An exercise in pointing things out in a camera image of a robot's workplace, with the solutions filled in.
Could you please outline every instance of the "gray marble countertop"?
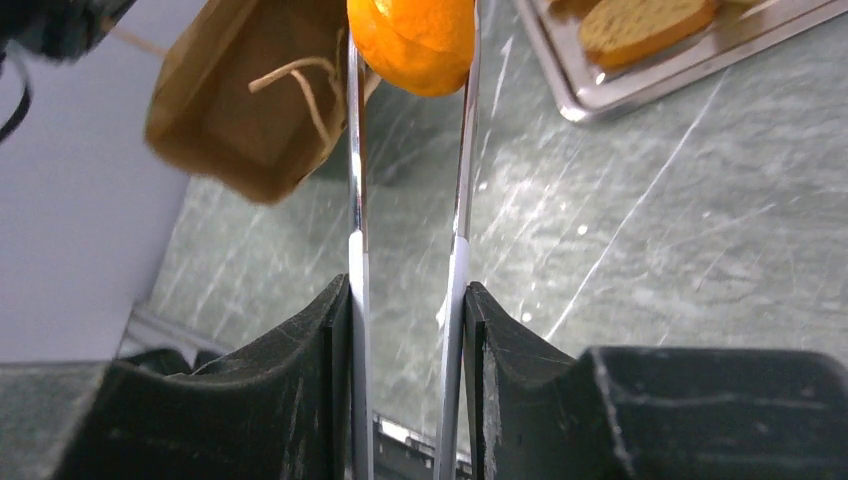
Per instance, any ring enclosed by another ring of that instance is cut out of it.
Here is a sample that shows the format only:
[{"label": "gray marble countertop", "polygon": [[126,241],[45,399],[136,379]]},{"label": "gray marble countertop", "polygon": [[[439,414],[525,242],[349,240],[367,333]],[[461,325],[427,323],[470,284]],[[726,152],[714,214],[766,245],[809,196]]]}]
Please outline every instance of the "gray marble countertop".
[{"label": "gray marble countertop", "polygon": [[108,365],[0,368],[0,478],[53,478],[95,401]]},{"label": "gray marble countertop", "polygon": [[[568,354],[791,347],[848,362],[848,17],[618,121],[557,112],[515,10],[488,2],[472,278]],[[368,107],[375,403],[435,429],[462,99]],[[292,197],[194,179],[150,307],[233,346],[346,271],[346,146]],[[462,443],[467,442],[462,432]]]}]

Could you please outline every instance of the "metal tray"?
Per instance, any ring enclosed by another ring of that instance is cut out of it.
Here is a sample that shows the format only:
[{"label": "metal tray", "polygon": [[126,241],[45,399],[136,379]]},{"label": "metal tray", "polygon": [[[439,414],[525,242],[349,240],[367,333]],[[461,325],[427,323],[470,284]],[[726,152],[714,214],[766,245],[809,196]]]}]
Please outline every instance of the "metal tray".
[{"label": "metal tray", "polygon": [[724,4],[705,31],[622,71],[603,71],[577,41],[580,10],[597,0],[514,0],[560,113],[572,122],[611,118],[848,12],[848,0]]}]

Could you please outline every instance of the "metal tongs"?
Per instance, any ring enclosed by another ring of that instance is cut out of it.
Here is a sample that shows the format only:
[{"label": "metal tongs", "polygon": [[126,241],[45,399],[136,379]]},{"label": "metal tongs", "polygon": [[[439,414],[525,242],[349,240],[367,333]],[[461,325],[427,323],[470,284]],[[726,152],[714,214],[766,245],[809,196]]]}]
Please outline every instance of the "metal tongs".
[{"label": "metal tongs", "polygon": [[[447,321],[442,330],[441,417],[437,426],[434,480],[456,477],[456,436],[462,367],[463,301],[468,285],[471,247],[468,241],[472,164],[477,136],[477,92],[480,84],[480,20],[475,4],[475,47],[465,84],[459,171],[454,203],[453,242],[445,298]],[[371,403],[371,319],[369,311],[368,235],[365,184],[365,62],[348,38],[348,135],[350,139],[350,218],[348,268],[353,303],[352,440],[353,478],[374,480],[374,427]]]}]

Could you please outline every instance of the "toasted bread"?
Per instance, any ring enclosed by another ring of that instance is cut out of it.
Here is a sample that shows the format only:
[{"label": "toasted bread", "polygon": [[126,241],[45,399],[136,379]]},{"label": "toasted bread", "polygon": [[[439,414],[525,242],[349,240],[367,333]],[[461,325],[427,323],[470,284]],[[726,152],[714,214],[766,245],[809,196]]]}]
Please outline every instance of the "toasted bread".
[{"label": "toasted bread", "polygon": [[716,10],[716,0],[601,0],[580,23],[578,38],[601,68],[623,68],[703,30]]},{"label": "toasted bread", "polygon": [[558,19],[583,20],[601,0],[552,0],[548,13]]}]

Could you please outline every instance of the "orange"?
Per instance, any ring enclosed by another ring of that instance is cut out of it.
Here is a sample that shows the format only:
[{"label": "orange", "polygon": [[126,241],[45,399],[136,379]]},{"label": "orange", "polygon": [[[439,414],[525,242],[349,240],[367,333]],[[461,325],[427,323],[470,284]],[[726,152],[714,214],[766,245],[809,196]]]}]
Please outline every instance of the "orange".
[{"label": "orange", "polygon": [[462,88],[474,57],[474,0],[347,0],[353,42],[383,80],[422,97]]}]

